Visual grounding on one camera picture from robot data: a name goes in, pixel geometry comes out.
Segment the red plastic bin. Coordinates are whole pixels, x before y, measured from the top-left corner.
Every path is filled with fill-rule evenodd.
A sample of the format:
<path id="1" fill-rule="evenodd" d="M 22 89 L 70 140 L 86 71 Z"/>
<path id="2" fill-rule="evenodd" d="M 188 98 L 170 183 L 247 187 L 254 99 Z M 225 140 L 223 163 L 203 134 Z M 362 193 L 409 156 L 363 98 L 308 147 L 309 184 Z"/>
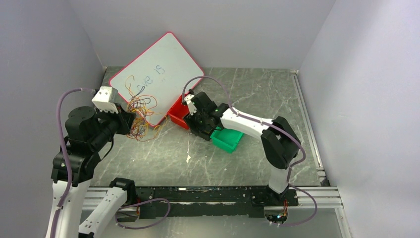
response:
<path id="1" fill-rule="evenodd" d="M 171 121 L 186 129 L 189 130 L 188 124 L 185 122 L 184 117 L 189 113 L 188 106 L 182 104 L 182 97 L 179 96 L 179 98 L 175 101 L 175 103 L 172 105 L 172 107 L 167 112 L 167 115 L 171 119 Z"/>

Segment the green plastic bin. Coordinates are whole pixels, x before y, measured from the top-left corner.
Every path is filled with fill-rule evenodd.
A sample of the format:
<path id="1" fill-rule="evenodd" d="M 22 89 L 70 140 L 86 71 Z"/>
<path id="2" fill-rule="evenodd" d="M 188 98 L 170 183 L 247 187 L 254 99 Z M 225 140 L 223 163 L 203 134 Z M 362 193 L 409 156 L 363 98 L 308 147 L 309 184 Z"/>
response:
<path id="1" fill-rule="evenodd" d="M 215 130 L 210 136 L 213 145 L 227 153 L 233 153 L 244 134 L 232 129 Z"/>

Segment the pink framed whiteboard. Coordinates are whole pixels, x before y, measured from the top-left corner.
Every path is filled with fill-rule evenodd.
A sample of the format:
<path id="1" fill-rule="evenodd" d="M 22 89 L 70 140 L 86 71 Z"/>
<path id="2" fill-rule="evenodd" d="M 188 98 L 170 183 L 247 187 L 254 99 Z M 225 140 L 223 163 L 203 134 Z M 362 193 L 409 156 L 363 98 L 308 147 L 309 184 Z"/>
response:
<path id="1" fill-rule="evenodd" d="M 196 83 L 193 77 L 205 73 L 172 32 L 166 32 L 108 81 L 129 102 L 135 95 L 151 98 L 146 116 L 151 126 L 158 125 L 181 96 Z"/>

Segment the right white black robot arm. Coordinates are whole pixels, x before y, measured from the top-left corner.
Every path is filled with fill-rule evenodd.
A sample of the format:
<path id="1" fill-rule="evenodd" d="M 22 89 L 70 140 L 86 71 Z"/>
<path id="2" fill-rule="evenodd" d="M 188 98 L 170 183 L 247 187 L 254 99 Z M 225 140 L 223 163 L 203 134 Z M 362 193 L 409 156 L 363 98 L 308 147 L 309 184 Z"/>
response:
<path id="1" fill-rule="evenodd" d="M 182 103 L 189 110 L 184 121 L 195 136 L 210 141 L 216 133 L 229 129 L 258 139 L 271 165 L 267 199 L 272 205 L 280 205 L 286 199 L 288 170 L 301 143 L 284 117 L 264 119 L 231 108 L 226 103 L 218 106 L 204 92 L 190 93 L 183 97 Z"/>

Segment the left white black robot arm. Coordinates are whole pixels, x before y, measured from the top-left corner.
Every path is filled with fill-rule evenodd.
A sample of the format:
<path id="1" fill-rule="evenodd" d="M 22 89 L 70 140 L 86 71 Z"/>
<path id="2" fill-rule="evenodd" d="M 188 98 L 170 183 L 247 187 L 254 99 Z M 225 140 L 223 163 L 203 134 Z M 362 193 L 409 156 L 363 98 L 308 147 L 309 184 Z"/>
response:
<path id="1" fill-rule="evenodd" d="M 64 138 L 69 162 L 65 161 L 62 149 L 53 159 L 53 207 L 48 238 L 99 238 L 121 206 L 136 202 L 134 181 L 115 178 L 99 205 L 81 221 L 85 195 L 95 167 L 102 160 L 99 152 L 113 142 L 116 134 L 128 134 L 136 117 L 120 105 L 116 108 L 116 113 L 110 113 L 82 106 L 69 113 L 65 122 L 68 135 Z"/>

